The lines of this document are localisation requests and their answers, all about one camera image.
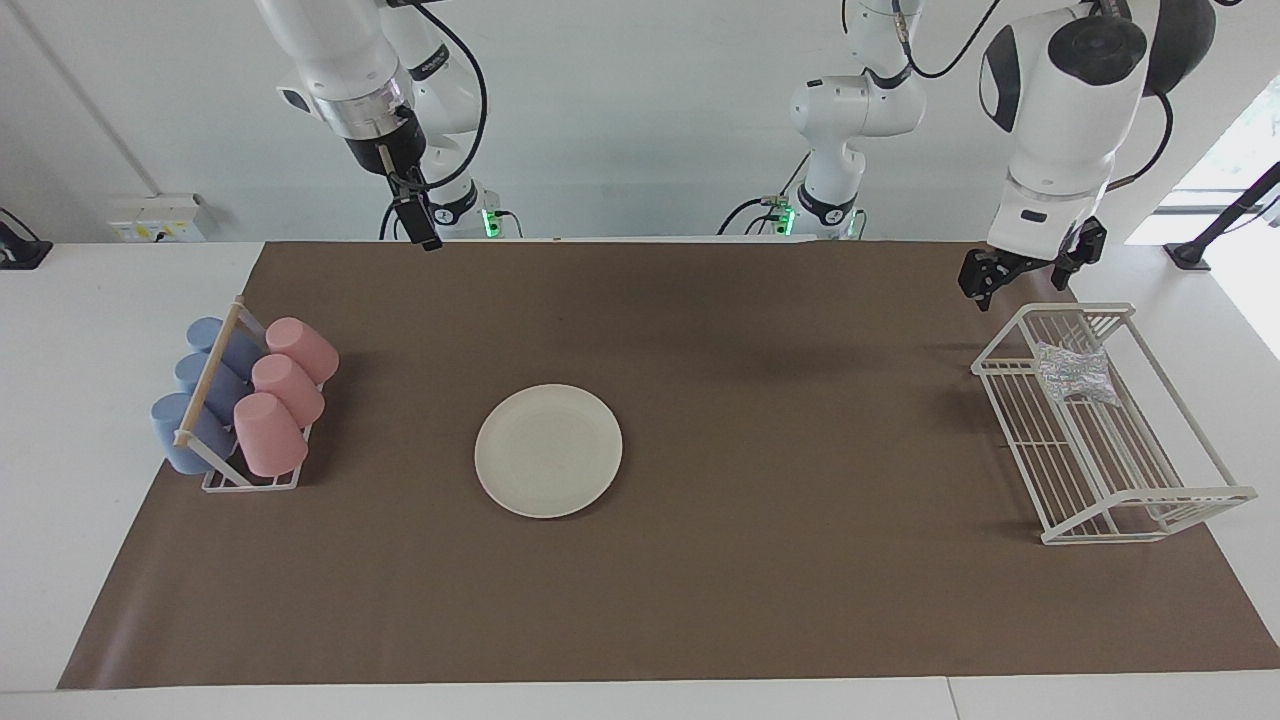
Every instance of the brown surface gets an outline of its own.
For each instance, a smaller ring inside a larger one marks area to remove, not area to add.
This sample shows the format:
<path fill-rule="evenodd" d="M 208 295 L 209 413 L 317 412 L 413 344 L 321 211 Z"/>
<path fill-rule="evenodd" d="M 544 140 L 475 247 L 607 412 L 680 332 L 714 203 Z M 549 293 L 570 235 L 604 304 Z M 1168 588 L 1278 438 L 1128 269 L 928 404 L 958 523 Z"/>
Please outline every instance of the brown surface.
<path fill-rule="evenodd" d="M 271 245 L 343 352 L 303 486 L 161 469 L 63 688 L 1228 670 L 1280 655 L 1202 528 L 1046 548 L 968 365 L 964 247 Z M 524 387 L 608 402 L 595 505 L 475 479 Z"/>

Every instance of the cup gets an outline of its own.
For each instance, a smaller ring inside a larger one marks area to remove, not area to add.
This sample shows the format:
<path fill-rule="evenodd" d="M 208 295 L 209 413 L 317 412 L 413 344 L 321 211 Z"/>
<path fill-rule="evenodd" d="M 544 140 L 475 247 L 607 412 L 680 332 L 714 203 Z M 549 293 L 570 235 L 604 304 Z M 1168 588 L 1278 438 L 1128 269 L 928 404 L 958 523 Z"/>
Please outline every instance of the cup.
<path fill-rule="evenodd" d="M 280 318 L 266 328 L 271 352 L 288 355 L 302 365 L 314 384 L 321 384 L 338 372 L 338 351 L 311 325 L 297 318 Z"/>
<path fill-rule="evenodd" d="M 269 392 L 236 404 L 236 436 L 250 471 L 260 478 L 292 473 L 307 459 L 307 441 L 293 415 Z"/>
<path fill-rule="evenodd" d="M 253 364 L 253 389 L 280 398 L 300 428 L 320 419 L 324 396 L 311 377 L 288 355 L 271 354 Z"/>
<path fill-rule="evenodd" d="M 183 475 L 201 475 L 212 470 L 212 466 L 189 447 L 174 447 L 173 445 L 173 433 L 182 425 L 182 416 L 187 413 L 188 404 L 191 404 L 191 395 L 186 392 L 161 397 L 151 406 L 151 427 L 155 429 L 160 445 L 164 446 L 165 457 L 169 459 L 174 470 Z M 223 460 L 232 456 L 236 438 L 227 432 L 227 428 L 218 421 L 209 407 L 200 409 L 193 432 Z"/>
<path fill-rule="evenodd" d="M 207 352 L 192 352 L 179 360 L 173 369 L 173 379 L 178 383 L 178 389 L 195 395 L 200 373 L 204 372 L 206 363 L 209 363 Z M 209 395 L 205 396 L 205 407 L 209 407 L 223 425 L 230 425 L 236 404 L 250 392 L 252 389 L 244 380 L 239 379 L 227 364 L 219 363 L 218 368 L 214 369 L 214 382 L 209 386 Z"/>
<path fill-rule="evenodd" d="M 201 318 L 187 328 L 187 345 L 193 352 L 209 352 L 221 329 L 223 322 L 218 318 Z M 253 374 L 253 363 L 257 363 L 262 355 L 266 355 L 262 348 L 243 331 L 236 328 L 227 343 L 227 351 L 223 352 L 223 364 L 230 368 L 239 379 L 248 382 Z"/>

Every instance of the white table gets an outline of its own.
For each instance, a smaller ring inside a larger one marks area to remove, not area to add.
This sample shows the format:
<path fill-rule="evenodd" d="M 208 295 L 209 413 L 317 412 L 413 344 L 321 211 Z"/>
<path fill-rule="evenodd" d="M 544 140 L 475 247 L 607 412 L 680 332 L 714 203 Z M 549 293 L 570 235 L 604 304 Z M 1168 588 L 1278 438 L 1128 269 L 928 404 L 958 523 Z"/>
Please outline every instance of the white table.
<path fill-rule="evenodd" d="M 61 245 L 0 275 L 0 717 L 910 717 L 1275 716 L 1280 671 L 1069 678 L 51 691 L 142 503 L 183 332 L 221 314 L 261 245 Z M 1261 497 L 1211 524 L 1280 629 L 1280 363 L 1208 275 L 1158 249 L 1111 249 L 1075 282 L 1126 300 L 1240 482 Z M 1188 309 L 1197 313 L 1188 313 Z"/>

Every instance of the wooden handle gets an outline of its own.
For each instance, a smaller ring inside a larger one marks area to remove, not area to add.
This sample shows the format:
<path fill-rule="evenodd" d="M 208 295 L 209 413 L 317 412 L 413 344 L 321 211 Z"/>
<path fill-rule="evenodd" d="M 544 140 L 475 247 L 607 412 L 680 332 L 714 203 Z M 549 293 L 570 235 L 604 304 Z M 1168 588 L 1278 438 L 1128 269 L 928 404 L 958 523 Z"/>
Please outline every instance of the wooden handle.
<path fill-rule="evenodd" d="M 196 389 L 191 393 L 187 413 L 182 416 L 182 424 L 178 425 L 178 430 L 174 433 L 174 447 L 187 447 L 192 434 L 196 432 L 196 420 L 200 418 L 200 410 L 205 406 L 205 398 L 209 397 L 209 388 L 214 384 L 214 374 L 218 372 L 218 364 L 223 361 L 223 354 L 227 352 L 227 345 L 232 341 L 232 333 L 236 332 L 236 325 L 239 324 L 239 314 L 243 309 L 244 296 L 237 295 L 230 310 L 227 311 L 227 319 L 223 320 L 223 329 L 218 332 L 218 337 L 214 338 L 214 346 L 209 348 L 209 360 L 205 361 L 205 369 L 200 372 L 200 380 L 196 383 Z"/>

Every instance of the electrical box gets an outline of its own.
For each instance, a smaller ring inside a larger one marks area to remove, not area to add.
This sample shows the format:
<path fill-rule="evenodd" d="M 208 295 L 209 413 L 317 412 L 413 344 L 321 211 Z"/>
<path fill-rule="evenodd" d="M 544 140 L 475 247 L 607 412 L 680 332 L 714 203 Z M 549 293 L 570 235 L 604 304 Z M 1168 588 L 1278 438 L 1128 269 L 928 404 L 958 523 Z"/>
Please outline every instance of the electrical box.
<path fill-rule="evenodd" d="M 116 200 L 111 229 L 124 242 L 205 242 L 214 231 L 193 195 Z"/>

